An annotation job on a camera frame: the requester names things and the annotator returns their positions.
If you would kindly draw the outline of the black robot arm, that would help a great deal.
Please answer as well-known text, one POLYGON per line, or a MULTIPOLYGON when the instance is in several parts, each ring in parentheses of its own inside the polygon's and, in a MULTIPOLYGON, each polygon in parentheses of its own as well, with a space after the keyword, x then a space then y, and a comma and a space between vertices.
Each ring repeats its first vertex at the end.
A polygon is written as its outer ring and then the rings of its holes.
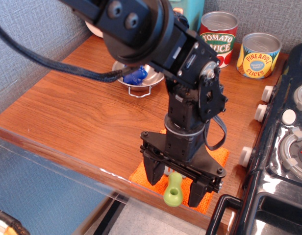
POLYGON ((66 4, 102 31, 115 60, 132 68, 149 65, 165 76, 166 133, 141 133, 149 183, 155 185, 164 168, 170 167, 192 180, 189 206, 198 206, 208 192, 218 192, 226 171, 209 155, 207 133, 211 120, 226 128, 219 114, 225 111, 227 98, 216 52, 175 18, 166 0, 68 0, 66 4))

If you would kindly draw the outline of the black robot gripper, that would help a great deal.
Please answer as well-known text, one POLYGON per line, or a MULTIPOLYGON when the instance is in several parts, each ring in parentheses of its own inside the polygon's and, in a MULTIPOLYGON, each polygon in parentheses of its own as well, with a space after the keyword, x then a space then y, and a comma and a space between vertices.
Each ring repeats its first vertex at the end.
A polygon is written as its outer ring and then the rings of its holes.
POLYGON ((219 192, 226 170, 208 153, 203 134, 189 136, 143 131, 141 152, 148 182, 154 186, 165 166, 190 178, 189 207, 197 207, 207 192, 219 192))

